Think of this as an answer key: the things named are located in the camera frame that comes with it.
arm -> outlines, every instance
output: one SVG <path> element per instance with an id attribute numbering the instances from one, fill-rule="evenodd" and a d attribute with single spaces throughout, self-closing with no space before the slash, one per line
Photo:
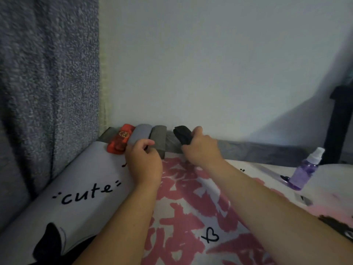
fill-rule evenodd
<path id="1" fill-rule="evenodd" d="M 221 156 L 217 141 L 193 131 L 187 159 L 205 169 L 239 216 L 281 265 L 351 264 L 353 244 L 305 210 L 248 177 Z"/>
<path id="2" fill-rule="evenodd" d="M 126 148 L 135 189 L 73 265 L 140 264 L 162 176 L 157 151 L 144 151 L 145 146 L 153 144 L 152 140 L 141 139 Z"/>

red sock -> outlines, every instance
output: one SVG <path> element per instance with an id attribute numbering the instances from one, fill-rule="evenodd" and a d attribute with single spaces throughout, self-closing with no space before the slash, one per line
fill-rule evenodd
<path id="1" fill-rule="evenodd" d="M 134 131 L 133 125 L 125 124 L 107 146 L 107 152 L 113 154 L 124 154 L 127 142 Z"/>

gray curtain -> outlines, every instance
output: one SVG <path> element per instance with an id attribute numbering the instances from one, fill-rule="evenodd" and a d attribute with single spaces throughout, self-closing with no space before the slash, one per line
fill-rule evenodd
<path id="1" fill-rule="evenodd" d="M 98 26 L 98 0 L 0 0 L 0 229 L 98 136 Z"/>

person's left hand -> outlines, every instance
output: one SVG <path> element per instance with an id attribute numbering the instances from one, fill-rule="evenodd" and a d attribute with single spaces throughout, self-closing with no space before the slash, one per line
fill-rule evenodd
<path id="1" fill-rule="evenodd" d="M 125 158 L 135 185 L 159 187 L 162 178 L 162 160 L 154 148 L 144 150 L 146 146 L 154 145 L 150 139 L 139 139 L 135 145 L 127 145 Z"/>

person's right hand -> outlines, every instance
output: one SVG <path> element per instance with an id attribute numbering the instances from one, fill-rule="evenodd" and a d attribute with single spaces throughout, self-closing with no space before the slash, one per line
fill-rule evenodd
<path id="1" fill-rule="evenodd" d="M 196 127 L 192 131 L 192 136 L 191 144 L 181 147 L 190 163 L 205 169 L 208 165 L 223 160 L 217 146 L 217 140 L 203 135 L 202 127 Z"/>

